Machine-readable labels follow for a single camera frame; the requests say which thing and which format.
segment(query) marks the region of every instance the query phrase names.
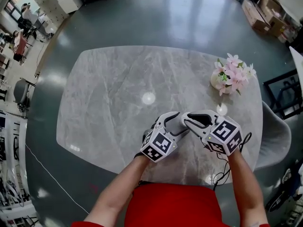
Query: pink flower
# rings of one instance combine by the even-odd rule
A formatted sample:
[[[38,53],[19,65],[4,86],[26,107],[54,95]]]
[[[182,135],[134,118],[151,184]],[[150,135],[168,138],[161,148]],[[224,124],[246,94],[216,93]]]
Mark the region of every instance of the pink flower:
[[[247,67],[245,67],[244,65],[243,65],[243,67],[244,68],[240,67],[238,72],[241,73],[241,75],[242,75],[242,81],[248,82],[247,69],[246,69]]]
[[[256,77],[257,72],[256,72],[256,70],[254,70],[253,64],[251,64],[250,67],[246,67],[244,70],[245,70],[245,73],[248,78],[251,78],[251,77],[257,78]]]
[[[220,62],[215,62],[214,66],[216,67],[216,69],[214,70],[214,73],[220,74],[221,72],[225,72],[225,68],[222,66],[222,64]]]
[[[223,93],[226,91],[226,81],[219,81],[219,83],[216,85],[216,88],[219,90],[220,96],[222,96]]]
[[[242,67],[236,67],[236,66],[229,66],[229,70],[231,70],[234,74],[237,74],[243,70]]]
[[[226,87],[225,87],[226,86],[226,80],[223,80],[222,76],[218,76],[216,81],[218,83],[216,83],[215,87],[216,87],[216,89],[219,90],[220,96],[221,96],[222,93],[225,93],[225,91],[226,91]]]
[[[243,81],[245,80],[245,78],[242,75],[242,72],[239,71],[237,73],[234,73],[232,70],[227,70],[225,74],[230,77],[230,79],[227,80],[226,85],[231,85],[232,92],[239,89],[239,87],[242,88]]]
[[[239,63],[241,63],[242,61],[239,60],[238,55],[234,55],[232,56],[231,54],[227,53],[228,58],[227,58],[227,65],[229,66],[229,68],[233,68],[233,67],[237,67]]]

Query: gray floor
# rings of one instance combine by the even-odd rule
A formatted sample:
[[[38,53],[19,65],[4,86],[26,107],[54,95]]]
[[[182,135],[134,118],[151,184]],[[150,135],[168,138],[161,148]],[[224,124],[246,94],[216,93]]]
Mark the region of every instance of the gray floor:
[[[263,100],[262,82],[294,68],[289,50],[277,39],[259,36],[249,26],[236,0],[107,0],[78,10],[57,39],[45,61],[28,115],[27,145],[77,203],[87,211],[115,174],[98,168],[66,151],[56,142],[61,96],[79,54],[88,49],[117,45],[176,47],[226,57],[238,54],[254,63]],[[302,155],[303,124],[288,120],[293,144],[286,159],[256,172],[265,202],[286,167]],[[33,203],[42,224],[69,226],[86,216],[27,151],[27,176]],[[232,185],[218,187],[216,194],[224,223],[239,225]],[[268,216],[274,226],[286,206]]]

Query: artificial flower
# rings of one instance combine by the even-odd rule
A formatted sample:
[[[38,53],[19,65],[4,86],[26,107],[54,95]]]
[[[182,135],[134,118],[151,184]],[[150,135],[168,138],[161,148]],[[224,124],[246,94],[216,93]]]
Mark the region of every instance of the artificial flower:
[[[230,77],[230,79],[227,80],[226,84],[232,87],[232,92],[239,89],[239,87],[242,86],[242,83],[240,82],[245,80],[241,72],[234,73],[232,70],[227,70],[225,74]]]
[[[231,70],[233,73],[237,74],[239,72],[243,71],[242,67],[236,67],[236,66],[229,66],[229,70]]]
[[[220,74],[221,72],[225,72],[225,68],[222,66],[220,62],[215,62],[214,66],[216,67],[216,70],[214,70],[214,73]]]
[[[256,77],[257,72],[256,72],[256,70],[254,70],[253,64],[251,64],[249,67],[245,68],[245,70],[246,70],[246,74],[247,74],[248,78],[254,77],[257,79],[257,77]]]
[[[223,93],[226,91],[226,81],[221,80],[220,77],[218,77],[218,84],[216,85],[216,88],[219,90],[220,96],[222,96]]]
[[[241,63],[242,61],[239,60],[238,55],[234,55],[232,56],[231,54],[227,53],[228,58],[227,58],[227,65],[229,67],[237,67],[239,63]]]

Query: marble table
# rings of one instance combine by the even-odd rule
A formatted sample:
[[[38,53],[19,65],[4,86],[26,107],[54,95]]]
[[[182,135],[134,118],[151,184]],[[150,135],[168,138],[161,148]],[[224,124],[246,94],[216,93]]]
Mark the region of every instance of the marble table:
[[[57,142],[78,157],[114,173],[139,152],[142,134],[169,111],[192,112],[227,105],[227,115],[252,132],[242,154],[251,169],[262,136],[262,101],[257,79],[242,95],[219,96],[210,85],[216,56],[157,46],[117,46],[84,51],[76,61],[61,99]],[[203,149],[189,133],[179,148],[150,163],[143,180],[212,184],[225,162]]]

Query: wire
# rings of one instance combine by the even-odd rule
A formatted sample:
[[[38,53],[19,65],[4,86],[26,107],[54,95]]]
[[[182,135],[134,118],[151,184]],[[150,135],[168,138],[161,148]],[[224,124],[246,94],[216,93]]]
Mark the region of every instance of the wire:
[[[41,48],[41,50],[40,50],[40,52],[39,52],[39,54],[38,54],[38,57],[37,57],[37,67],[38,67],[38,59],[39,59],[39,56],[40,56],[41,51],[43,50],[44,45],[45,45],[45,43],[43,42],[42,48]]]
[[[27,144],[25,143],[26,147],[29,149],[30,153],[32,153],[32,155],[35,157],[35,159],[37,160],[37,162],[40,163],[40,165],[44,168],[45,171],[47,171],[47,173],[56,181],[56,183],[62,188],[63,191],[65,191],[65,193],[67,194],[67,196],[70,197],[70,199],[77,204],[80,208],[82,208],[87,214],[89,214],[81,205],[79,205],[68,193],[67,191],[58,183],[58,181],[52,176],[52,174],[50,174],[50,172],[44,167],[44,165],[37,159],[37,157],[34,155],[34,153],[32,152],[32,150],[27,146]]]
[[[24,201],[23,201],[23,198],[22,198],[22,194],[20,193],[20,195],[21,195],[21,197],[18,195],[18,197],[19,197],[19,200],[21,200],[20,202],[22,202],[23,203],[23,205],[21,205],[21,203],[18,201],[18,203],[19,203],[19,205],[21,206],[21,207],[24,207]]]
[[[250,140],[251,136],[252,136],[252,133],[251,133],[251,132],[249,132],[249,133],[245,136],[243,142],[239,145],[240,152],[242,152],[243,146]],[[214,176],[214,178],[213,178],[213,184],[214,184],[213,190],[214,190],[214,191],[215,191],[215,189],[216,189],[217,186],[222,186],[223,184],[226,183],[226,181],[227,181],[227,179],[229,178],[229,175],[230,175],[230,173],[231,173],[231,169],[229,169],[227,172],[225,172],[227,165],[229,166],[229,161],[226,160],[226,159],[224,159],[224,158],[219,158],[219,153],[217,153],[217,158],[220,159],[220,160],[226,161],[226,164],[225,164],[225,166],[224,166],[223,172],[217,173],[217,174]],[[219,174],[222,174],[222,176],[221,176],[216,182],[214,182],[215,178],[216,178],[217,175],[219,175]],[[222,184],[219,185],[219,182],[220,182],[226,175],[227,175],[227,178],[225,179],[224,183],[222,183]]]

